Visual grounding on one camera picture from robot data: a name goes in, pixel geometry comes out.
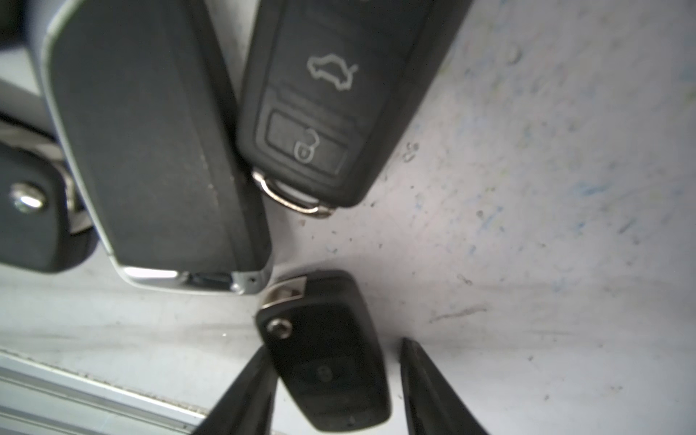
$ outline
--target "stain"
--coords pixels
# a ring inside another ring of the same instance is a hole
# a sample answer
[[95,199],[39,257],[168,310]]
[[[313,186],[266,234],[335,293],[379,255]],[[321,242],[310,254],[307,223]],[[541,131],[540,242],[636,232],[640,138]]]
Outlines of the stain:
[[539,90],[541,89],[541,85],[544,83],[544,78],[543,77],[537,77],[533,82],[530,87],[530,92],[532,95],[536,95],[539,93]]
[[635,221],[636,221],[636,219],[635,219],[635,218],[632,218],[630,221],[626,222],[626,224],[625,224],[624,226],[622,226],[621,228],[619,228],[619,231],[618,231],[617,234],[624,234],[626,231],[628,231],[628,229],[629,229],[630,227],[632,227],[633,225],[635,225]]
[[551,284],[551,289],[554,293],[558,293],[566,287],[567,279],[565,277],[553,281]]
[[498,207],[496,208],[496,211],[495,211],[491,216],[488,216],[488,219],[486,219],[486,220],[484,221],[484,223],[483,223],[483,224],[481,225],[481,227],[479,228],[478,232],[487,231],[487,230],[490,228],[491,224],[493,223],[493,220],[494,220],[496,217],[498,217],[498,215],[499,215],[502,211],[503,211],[503,208],[500,207],[500,206],[498,206]]
[[439,316],[435,316],[432,319],[428,321],[428,323],[435,323],[439,322],[441,320],[445,319],[456,319],[458,317],[466,317],[466,316],[471,316],[476,313],[486,313],[488,311],[488,307],[483,306],[483,305],[476,305],[472,306],[469,308],[465,308],[462,311],[458,311],[456,313],[449,313],[449,314],[442,314]]
[[493,83],[491,84],[491,90],[493,92],[496,92],[498,89],[500,89],[501,84],[503,84],[503,76],[498,74],[496,75],[496,78],[493,80]]
[[619,38],[612,38],[611,43],[609,44],[609,50],[612,52],[617,51],[619,48],[621,48],[622,41]]
[[418,144],[418,142],[416,142],[416,143],[408,142],[406,144],[406,152],[402,156],[405,163],[409,163],[411,160],[416,158],[416,153],[418,152],[418,148],[420,148],[420,144]]
[[598,193],[606,192],[609,189],[609,184],[601,184],[599,186],[591,186],[584,182],[579,182],[573,187],[573,192],[578,196],[592,196]]
[[474,283],[472,282],[472,280],[467,279],[467,278],[466,278],[464,275],[462,275],[462,274],[457,274],[457,279],[460,280],[461,282],[463,282],[464,284],[467,284],[467,285],[474,285]]
[[684,97],[684,103],[686,103],[686,106],[690,106],[694,102],[696,102],[696,88],[687,92],[686,96]]
[[675,208],[671,209],[665,216],[663,216],[662,219],[660,219],[660,225],[663,225],[663,226],[667,225],[674,217],[674,212],[676,210],[677,210],[677,208],[675,207]]
[[520,59],[522,59],[522,48],[513,42],[507,49],[507,64],[515,65]]
[[422,210],[423,209],[423,200],[425,199],[425,196],[422,193],[419,193],[416,195],[416,209]]
[[524,129],[522,130],[522,137],[517,142],[516,147],[517,148],[529,148],[529,145],[531,143],[532,143],[532,124],[530,122],[527,122],[527,125],[525,125]]
[[681,71],[681,74],[679,75],[679,80],[696,81],[696,66],[685,65],[684,69]]

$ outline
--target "remote key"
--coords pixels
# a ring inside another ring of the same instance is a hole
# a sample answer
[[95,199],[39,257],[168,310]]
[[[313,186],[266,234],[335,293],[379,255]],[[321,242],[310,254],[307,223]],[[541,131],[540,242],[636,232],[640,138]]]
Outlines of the remote key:
[[471,2],[262,0],[237,124],[256,183],[314,217],[358,204]]
[[382,353],[353,278],[315,272],[266,291],[256,326],[278,376],[314,427],[345,432],[389,418]]

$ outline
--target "key button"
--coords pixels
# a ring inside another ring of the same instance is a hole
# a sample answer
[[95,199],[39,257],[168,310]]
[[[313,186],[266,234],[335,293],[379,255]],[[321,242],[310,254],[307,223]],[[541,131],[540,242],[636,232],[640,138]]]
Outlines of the key button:
[[271,112],[266,142],[298,163],[329,175],[337,175],[346,159],[345,146],[279,111]]

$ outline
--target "white surface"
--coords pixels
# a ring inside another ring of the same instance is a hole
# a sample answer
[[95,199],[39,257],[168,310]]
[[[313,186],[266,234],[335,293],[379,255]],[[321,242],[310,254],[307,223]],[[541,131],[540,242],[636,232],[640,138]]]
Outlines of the white surface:
[[40,94],[39,85],[31,67],[26,48],[21,45],[2,47],[0,53],[0,80],[8,81],[27,92]]
[[[254,3],[212,3],[239,89]],[[366,434],[406,432],[407,335],[491,435],[691,435],[695,182],[696,3],[478,0],[361,205],[268,203],[276,275],[359,281],[393,381]],[[2,347],[170,400],[213,405],[259,345],[254,298],[134,289],[102,251],[0,286]]]

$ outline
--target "black key fob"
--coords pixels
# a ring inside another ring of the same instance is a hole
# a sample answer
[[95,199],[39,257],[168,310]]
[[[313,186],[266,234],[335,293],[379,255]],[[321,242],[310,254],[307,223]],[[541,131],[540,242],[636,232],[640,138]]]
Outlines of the black key fob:
[[315,217],[358,204],[471,2],[262,0],[237,125],[257,184]]
[[51,139],[0,120],[0,262],[60,272],[97,245],[61,149]]
[[237,106],[205,2],[33,0],[28,16],[61,145],[119,274],[263,290],[270,234],[234,149]]
[[315,272],[266,291],[256,326],[278,376],[314,427],[344,432],[389,418],[382,353],[353,278]]

